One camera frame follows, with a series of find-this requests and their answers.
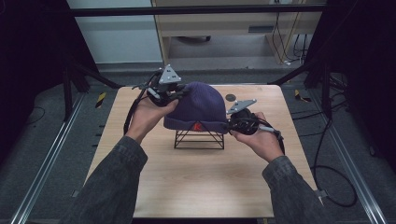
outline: hand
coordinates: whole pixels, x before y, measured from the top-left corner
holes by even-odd
[[[255,113],[259,119],[265,119],[262,112]],[[253,149],[253,151],[270,162],[279,156],[283,156],[283,152],[280,149],[279,142],[273,133],[269,133],[263,130],[257,130],[252,135],[245,135],[236,131],[230,131],[230,133],[236,138],[237,141],[245,143]]]
[[[137,105],[137,109],[132,117],[131,125],[129,126],[128,132],[125,136],[133,138],[138,144],[142,143],[143,138],[146,134],[151,131],[158,121],[163,116],[174,111],[178,103],[178,100],[174,100],[167,106],[159,107],[156,106],[151,100],[146,97],[140,101]]]

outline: white wall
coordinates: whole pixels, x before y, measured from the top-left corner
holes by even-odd
[[[71,8],[151,7],[149,0],[67,0]],[[81,17],[78,26],[96,63],[161,63],[153,16]]]

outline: forearm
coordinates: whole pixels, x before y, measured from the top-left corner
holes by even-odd
[[[122,137],[87,180],[60,223],[131,223],[140,172],[148,157]]]
[[[271,161],[262,176],[271,189],[276,223],[333,223],[316,193],[286,156]]]

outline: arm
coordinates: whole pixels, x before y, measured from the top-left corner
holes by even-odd
[[[265,119],[263,113],[256,116]],[[332,223],[318,196],[282,153],[272,133],[258,130],[253,135],[232,135],[269,162],[262,176],[271,190],[276,223]]]
[[[131,223],[140,172],[148,160],[140,144],[176,105],[158,107],[148,98],[139,103],[127,134],[99,163],[60,223]]]

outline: purple knit beanie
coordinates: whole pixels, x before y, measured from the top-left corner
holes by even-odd
[[[171,130],[227,133],[226,109],[220,93],[202,82],[189,83],[185,88],[189,93],[164,117],[163,126]]]

